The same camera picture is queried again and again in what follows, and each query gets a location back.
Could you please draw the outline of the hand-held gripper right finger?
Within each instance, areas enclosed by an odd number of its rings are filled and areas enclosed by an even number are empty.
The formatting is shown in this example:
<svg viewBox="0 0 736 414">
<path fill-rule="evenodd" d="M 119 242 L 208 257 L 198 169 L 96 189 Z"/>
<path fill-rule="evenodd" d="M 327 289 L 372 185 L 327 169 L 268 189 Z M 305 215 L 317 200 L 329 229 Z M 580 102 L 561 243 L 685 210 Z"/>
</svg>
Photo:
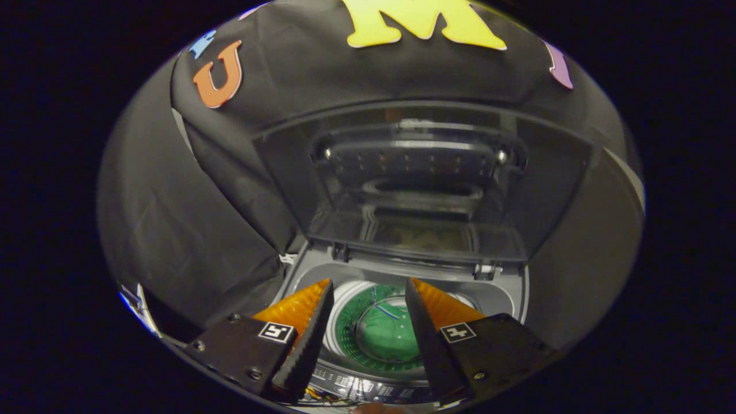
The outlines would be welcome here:
<svg viewBox="0 0 736 414">
<path fill-rule="evenodd" d="M 508 313 L 486 316 L 418 278 L 405 303 L 433 398 L 486 403 L 555 364 L 555 349 Z"/>
</svg>

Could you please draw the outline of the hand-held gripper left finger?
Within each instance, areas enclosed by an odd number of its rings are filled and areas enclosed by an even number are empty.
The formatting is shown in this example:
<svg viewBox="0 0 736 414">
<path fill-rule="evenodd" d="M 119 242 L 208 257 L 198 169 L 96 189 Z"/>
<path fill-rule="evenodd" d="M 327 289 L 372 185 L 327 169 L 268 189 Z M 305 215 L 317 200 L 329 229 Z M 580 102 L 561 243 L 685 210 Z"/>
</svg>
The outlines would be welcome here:
<svg viewBox="0 0 736 414">
<path fill-rule="evenodd" d="M 228 386 L 273 403 L 296 403 L 320 356 L 334 284 L 328 278 L 300 289 L 252 316 L 231 314 L 184 348 Z"/>
</svg>

